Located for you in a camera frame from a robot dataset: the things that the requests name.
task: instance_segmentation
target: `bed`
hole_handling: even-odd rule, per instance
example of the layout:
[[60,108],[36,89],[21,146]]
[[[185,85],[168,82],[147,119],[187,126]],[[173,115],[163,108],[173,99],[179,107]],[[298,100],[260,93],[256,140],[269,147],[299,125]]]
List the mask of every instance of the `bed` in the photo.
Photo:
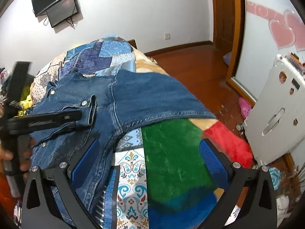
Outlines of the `bed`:
[[[114,75],[119,69],[167,75],[156,61],[136,49],[134,40],[103,38],[49,62],[31,86],[33,105],[45,96],[49,81],[60,80],[73,68],[85,77]],[[203,138],[209,138],[230,160],[250,167],[250,147],[217,119],[168,120],[137,128],[118,142],[113,154],[104,195],[94,214],[99,225],[109,229],[184,229],[199,225],[223,193],[199,154]]]

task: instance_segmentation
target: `heart decoration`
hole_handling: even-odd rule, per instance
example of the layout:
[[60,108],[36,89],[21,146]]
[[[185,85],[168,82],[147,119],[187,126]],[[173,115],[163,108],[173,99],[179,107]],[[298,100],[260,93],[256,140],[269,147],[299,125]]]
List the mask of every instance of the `heart decoration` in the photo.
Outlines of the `heart decoration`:
[[284,12],[285,24],[293,30],[295,34],[295,47],[296,50],[305,50],[305,25],[304,23],[291,11]]
[[269,29],[279,49],[294,45],[295,34],[290,27],[282,26],[278,20],[270,20]]

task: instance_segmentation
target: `hand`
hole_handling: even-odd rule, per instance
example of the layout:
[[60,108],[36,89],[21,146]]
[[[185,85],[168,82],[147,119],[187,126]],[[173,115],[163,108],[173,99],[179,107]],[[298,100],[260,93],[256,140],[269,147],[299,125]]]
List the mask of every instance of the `hand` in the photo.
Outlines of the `hand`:
[[[29,141],[28,147],[22,152],[22,156],[26,159],[25,161],[20,162],[20,170],[27,171],[31,166],[31,161],[29,160],[30,156],[32,155],[32,149],[30,146],[35,145],[35,141],[31,138]],[[13,153],[3,149],[0,146],[0,173],[3,173],[3,166],[2,160],[12,160]],[[28,178],[28,172],[24,173],[23,176]]]

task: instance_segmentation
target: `metal bolt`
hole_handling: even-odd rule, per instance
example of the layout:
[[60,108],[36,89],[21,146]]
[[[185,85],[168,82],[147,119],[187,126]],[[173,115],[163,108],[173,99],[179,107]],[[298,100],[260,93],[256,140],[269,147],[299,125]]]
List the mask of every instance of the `metal bolt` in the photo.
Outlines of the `metal bolt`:
[[234,162],[233,167],[236,168],[236,169],[239,169],[240,168],[240,163],[239,162]]
[[269,170],[268,170],[268,167],[265,166],[265,165],[262,166],[262,170],[265,171],[265,172],[269,171]]
[[59,167],[61,169],[66,168],[67,167],[67,163],[66,162],[62,162],[62,163],[60,163]]
[[33,172],[35,172],[36,170],[38,170],[38,166],[37,166],[37,165],[35,165],[35,166],[32,167],[32,171],[33,171]]

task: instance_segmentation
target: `denim jacket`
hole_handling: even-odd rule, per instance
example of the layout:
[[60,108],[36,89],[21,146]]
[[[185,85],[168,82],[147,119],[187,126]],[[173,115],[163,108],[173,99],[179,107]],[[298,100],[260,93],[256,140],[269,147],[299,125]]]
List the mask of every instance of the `denim jacket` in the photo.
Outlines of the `denim jacket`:
[[[90,78],[73,71],[60,81],[49,82],[45,97],[31,115],[69,110],[81,110],[82,119],[31,134],[37,142],[32,166],[45,169],[68,162],[89,138],[98,139],[99,156],[82,187],[76,190],[91,214],[102,195],[113,148],[125,133],[168,119],[215,118],[175,78],[123,69],[113,76]],[[60,196],[56,190],[53,193],[63,218],[71,223]]]

